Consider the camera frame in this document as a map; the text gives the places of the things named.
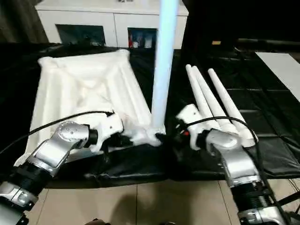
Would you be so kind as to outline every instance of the black table cover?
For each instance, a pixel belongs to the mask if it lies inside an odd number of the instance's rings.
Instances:
[[[41,57],[65,57],[115,51],[116,48],[89,45],[22,45],[1,46],[0,105],[3,149],[27,133],[40,77],[37,60]],[[151,108],[154,74],[153,50],[130,50],[130,64]],[[265,171],[271,178],[295,178],[300,175],[300,103],[254,53],[211,52],[189,63],[197,65],[211,84],[207,69],[214,68],[246,122],[259,137]],[[174,54],[166,121],[187,104],[195,103],[185,71],[186,59],[180,51]],[[16,143],[0,154],[0,180],[4,180],[14,161],[23,154],[27,140]],[[224,173],[216,160],[205,151],[192,151],[188,146],[177,158],[172,144],[154,148],[141,145],[102,156],[65,164],[50,188],[92,188],[174,180],[221,180]],[[255,151],[249,150],[255,158]]]

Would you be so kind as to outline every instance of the floor tile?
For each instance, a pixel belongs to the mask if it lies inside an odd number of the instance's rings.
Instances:
[[[175,182],[138,185],[137,224],[230,225],[217,181]]]
[[[25,212],[26,217],[29,219],[29,225],[36,225],[38,222],[38,218],[40,216],[40,213],[42,211],[45,199],[48,194],[48,189],[44,189],[39,197],[38,197],[38,202],[35,204],[33,209],[29,212]]]
[[[84,225],[99,218],[135,225],[136,185],[99,189],[51,189],[38,225]]]
[[[220,180],[219,184],[232,225],[240,225],[240,221],[237,215],[238,209],[236,208],[236,205],[234,203],[230,188],[228,187],[225,180]]]
[[[286,179],[269,180],[269,183],[275,193],[277,200],[280,200],[280,199],[287,197],[288,195],[291,195],[296,192],[296,190],[292,187],[292,185]],[[300,203],[299,200],[294,201],[292,203],[284,205],[283,209],[286,211],[295,211],[297,209],[297,207],[299,206],[299,203]]]
[[[288,195],[291,195],[295,192],[295,189],[291,186],[288,180],[280,179],[280,180],[269,180],[269,183],[275,193],[276,199],[280,200]],[[238,210],[233,201],[233,197],[227,183],[224,180],[219,181],[222,194],[226,203],[226,207],[228,210],[228,214],[230,216],[230,220],[232,225],[239,225],[239,219],[237,216]],[[299,205],[299,201],[295,201],[283,207],[286,211],[294,211]]]

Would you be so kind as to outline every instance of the table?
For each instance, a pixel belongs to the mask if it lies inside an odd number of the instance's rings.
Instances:
[[[116,48],[89,45],[2,45],[0,149],[28,132],[38,87],[40,67],[37,59],[44,56],[64,57],[115,51]],[[130,63],[148,106],[151,106],[154,57],[149,49],[130,50]],[[241,110],[246,122],[260,140],[263,164],[270,178],[296,178],[300,175],[299,128],[300,103],[274,73],[254,53],[211,52],[191,59],[205,78],[208,68],[214,68]],[[172,65],[167,129],[170,121],[185,105],[195,103],[180,51],[175,51]],[[13,162],[25,150],[26,140],[0,155],[0,180],[12,168]],[[66,164],[49,188],[95,188],[173,180],[223,180],[224,173],[215,159],[204,151],[182,149],[179,160],[168,141],[154,148],[141,145],[110,154],[110,163],[102,156]],[[255,157],[253,149],[249,150]]]

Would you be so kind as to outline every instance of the cable wire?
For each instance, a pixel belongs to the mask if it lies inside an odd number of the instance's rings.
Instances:
[[[235,117],[230,117],[230,116],[214,116],[214,117],[209,117],[209,118],[204,118],[202,120],[198,120],[198,121],[195,121],[195,122],[192,122],[192,123],[188,123],[186,126],[189,127],[191,125],[195,125],[195,124],[199,124],[199,123],[203,123],[203,122],[207,122],[209,120],[221,120],[221,119],[227,119],[227,120],[233,120],[233,121],[237,121],[241,124],[243,124],[245,127],[247,127],[247,129],[250,131],[251,135],[253,136],[253,139],[254,139],[254,147],[255,147],[255,150],[256,150],[256,157],[257,157],[257,167],[259,169],[259,172],[260,172],[260,176],[265,184],[265,186],[267,187],[267,189],[269,190],[270,192],[270,197],[271,199],[273,200],[273,204],[278,208],[278,210],[280,211],[280,214],[281,216],[283,217],[285,223],[287,225],[290,224],[290,220],[288,218],[288,216],[286,215],[286,213],[283,211],[281,205],[278,203],[276,197],[275,197],[275,194],[268,182],[268,179],[267,179],[267,176],[266,176],[266,173],[264,171],[264,168],[263,168],[263,158],[262,158],[262,153],[260,151],[260,148],[259,148],[259,145],[258,145],[258,139],[256,138],[255,136],[255,133],[254,131],[249,127],[249,125],[247,123],[245,123],[244,121],[240,120],[240,119],[237,119]]]
[[[3,150],[0,151],[0,154],[2,154],[3,152],[5,152],[7,149],[9,149],[11,146],[13,146],[14,144],[16,144],[17,142],[19,142],[20,140],[26,138],[26,137],[29,137],[30,135],[42,130],[42,129],[45,129],[49,126],[52,126],[54,124],[57,124],[57,123],[60,123],[60,122],[63,122],[63,121],[66,121],[66,120],[69,120],[71,118],[74,118],[74,117],[77,117],[77,116],[82,116],[82,115],[86,115],[86,114],[95,114],[95,113],[105,113],[106,115],[110,115],[112,114],[112,112],[106,112],[106,111],[87,111],[87,112],[81,112],[81,113],[77,113],[77,114],[73,114],[73,115],[70,115],[70,116],[67,116],[67,117],[64,117],[64,118],[61,118],[59,120],[55,120],[53,122],[50,122],[50,123],[47,123],[45,125],[42,125],[36,129],[33,129],[32,131],[30,131],[29,133],[19,137],[18,139],[14,140],[13,142],[11,142],[8,146],[6,146]]]

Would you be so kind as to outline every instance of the cabinet door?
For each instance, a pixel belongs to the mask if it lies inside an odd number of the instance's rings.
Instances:
[[[117,47],[112,13],[37,11],[46,35],[53,43],[91,42]]]
[[[118,47],[130,47],[131,42],[134,41],[132,39],[147,39],[147,36],[153,33],[153,29],[159,28],[158,15],[115,14],[115,22]],[[181,49],[186,23],[186,16],[177,16],[174,49]],[[135,32],[138,37],[132,37],[132,32]],[[153,43],[156,43],[156,36],[153,37]]]

